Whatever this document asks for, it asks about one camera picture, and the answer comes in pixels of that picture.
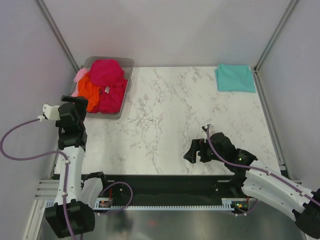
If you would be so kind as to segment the crimson red t shirt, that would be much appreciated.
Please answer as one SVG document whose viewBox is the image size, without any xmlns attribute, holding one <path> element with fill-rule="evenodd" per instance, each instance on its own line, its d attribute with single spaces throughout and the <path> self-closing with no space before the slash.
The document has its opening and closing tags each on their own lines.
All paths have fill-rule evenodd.
<svg viewBox="0 0 320 240">
<path fill-rule="evenodd" d="M 91 82 L 100 87 L 99 103 L 92 113 L 116 114 L 121 110 L 128 81 L 114 59 L 98 59 L 90 70 Z"/>
</svg>

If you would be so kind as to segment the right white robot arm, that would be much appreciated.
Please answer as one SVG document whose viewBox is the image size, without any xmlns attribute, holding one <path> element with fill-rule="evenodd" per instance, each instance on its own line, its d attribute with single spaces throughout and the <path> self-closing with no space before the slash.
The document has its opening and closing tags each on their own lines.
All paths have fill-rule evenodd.
<svg viewBox="0 0 320 240">
<path fill-rule="evenodd" d="M 320 192 L 293 182 L 274 172 L 252 153 L 236 148 L 222 132 L 193 139 L 184 159 L 194 164 L 212 160 L 223 162 L 234 175 L 229 191 L 245 194 L 279 210 L 292 219 L 306 235 L 320 238 Z"/>
</svg>

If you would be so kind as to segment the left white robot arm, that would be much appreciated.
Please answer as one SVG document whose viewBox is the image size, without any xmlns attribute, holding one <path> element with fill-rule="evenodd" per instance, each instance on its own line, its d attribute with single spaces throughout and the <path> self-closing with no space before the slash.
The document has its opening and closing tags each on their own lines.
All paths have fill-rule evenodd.
<svg viewBox="0 0 320 240">
<path fill-rule="evenodd" d="M 92 232 L 95 228 L 94 207 L 98 196 L 110 191 L 102 172 L 90 173 L 82 179 L 87 132 L 84 120 L 88 100 L 62 96 L 60 106 L 44 105 L 44 116 L 58 128 L 58 153 L 61 160 L 59 185 L 54 203 L 45 210 L 45 219 L 59 239 Z"/>
</svg>

